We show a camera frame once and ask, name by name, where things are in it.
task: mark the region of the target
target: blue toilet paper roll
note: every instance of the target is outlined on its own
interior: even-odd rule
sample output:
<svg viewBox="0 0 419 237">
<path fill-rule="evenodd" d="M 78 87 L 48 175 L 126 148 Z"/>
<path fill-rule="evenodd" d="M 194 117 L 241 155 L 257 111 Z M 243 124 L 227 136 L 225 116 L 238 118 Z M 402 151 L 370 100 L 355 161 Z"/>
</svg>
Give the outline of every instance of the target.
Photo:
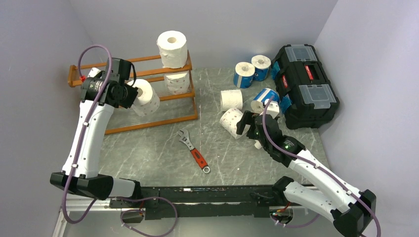
<svg viewBox="0 0 419 237">
<path fill-rule="evenodd" d="M 271 66 L 271 60 L 263 55 L 256 55 L 251 58 L 251 64 L 254 66 L 253 80 L 263 81 L 266 79 L 269 67 Z"/>
<path fill-rule="evenodd" d="M 276 91 L 265 88 L 259 92 L 259 94 L 252 100 L 250 103 L 250 107 L 255 113 L 262 113 L 263 112 L 263 103 L 265 100 L 269 100 L 272 96 L 274 99 L 272 101 L 276 101 L 279 103 L 279 95 Z"/>
<path fill-rule="evenodd" d="M 241 62 L 236 65 L 233 83 L 238 88 L 248 88 L 253 81 L 254 66 L 251 63 Z"/>
</svg>

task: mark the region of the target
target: adjustable wrench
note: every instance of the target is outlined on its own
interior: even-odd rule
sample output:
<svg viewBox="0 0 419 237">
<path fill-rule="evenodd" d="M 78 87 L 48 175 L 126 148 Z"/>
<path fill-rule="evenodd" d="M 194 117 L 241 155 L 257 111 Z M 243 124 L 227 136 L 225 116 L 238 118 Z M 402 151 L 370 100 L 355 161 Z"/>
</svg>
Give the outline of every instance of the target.
<svg viewBox="0 0 419 237">
<path fill-rule="evenodd" d="M 179 141 L 185 143 L 188 146 L 189 150 L 192 153 L 192 156 L 195 158 L 195 161 L 198 163 L 199 167 L 205 174 L 208 174 L 211 170 L 208 166 L 207 162 L 205 161 L 204 157 L 199 153 L 199 151 L 192 145 L 191 141 L 189 141 L 189 132 L 186 129 L 181 129 L 177 132 L 180 135 Z"/>
</svg>

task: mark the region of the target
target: black toolbox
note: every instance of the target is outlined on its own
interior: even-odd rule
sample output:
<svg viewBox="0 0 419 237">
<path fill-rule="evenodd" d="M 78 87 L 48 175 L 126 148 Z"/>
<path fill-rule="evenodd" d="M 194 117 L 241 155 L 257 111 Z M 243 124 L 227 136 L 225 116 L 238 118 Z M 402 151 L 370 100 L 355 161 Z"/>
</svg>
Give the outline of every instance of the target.
<svg viewBox="0 0 419 237">
<path fill-rule="evenodd" d="M 289 129 L 318 128 L 330 122 L 339 99 L 313 46 L 285 45 L 271 64 L 271 75 Z"/>
</svg>

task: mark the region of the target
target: wrench jaw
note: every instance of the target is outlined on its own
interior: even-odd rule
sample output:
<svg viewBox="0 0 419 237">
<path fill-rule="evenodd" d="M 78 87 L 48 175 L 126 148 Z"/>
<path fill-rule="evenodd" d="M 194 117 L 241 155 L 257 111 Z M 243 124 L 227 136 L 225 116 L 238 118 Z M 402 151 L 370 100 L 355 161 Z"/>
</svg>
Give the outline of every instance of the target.
<svg viewBox="0 0 419 237">
<path fill-rule="evenodd" d="M 189 141 L 189 132 L 187 130 L 181 129 L 177 132 L 177 134 L 180 136 L 179 141 L 184 143 L 190 151 L 194 149 L 194 146 Z"/>
</svg>

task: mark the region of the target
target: red wrench handle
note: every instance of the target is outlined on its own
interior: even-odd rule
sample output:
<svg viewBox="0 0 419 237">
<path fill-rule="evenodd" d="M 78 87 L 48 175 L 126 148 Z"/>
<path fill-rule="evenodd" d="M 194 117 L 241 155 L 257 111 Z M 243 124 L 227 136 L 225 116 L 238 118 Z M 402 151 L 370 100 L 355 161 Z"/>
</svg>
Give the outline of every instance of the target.
<svg viewBox="0 0 419 237">
<path fill-rule="evenodd" d="M 202 169 L 202 171 L 204 171 L 204 173 L 209 173 L 210 167 L 208 166 L 207 162 L 205 161 L 201 153 L 196 148 L 192 149 L 191 153 L 195 161 L 198 163 L 199 167 Z"/>
</svg>

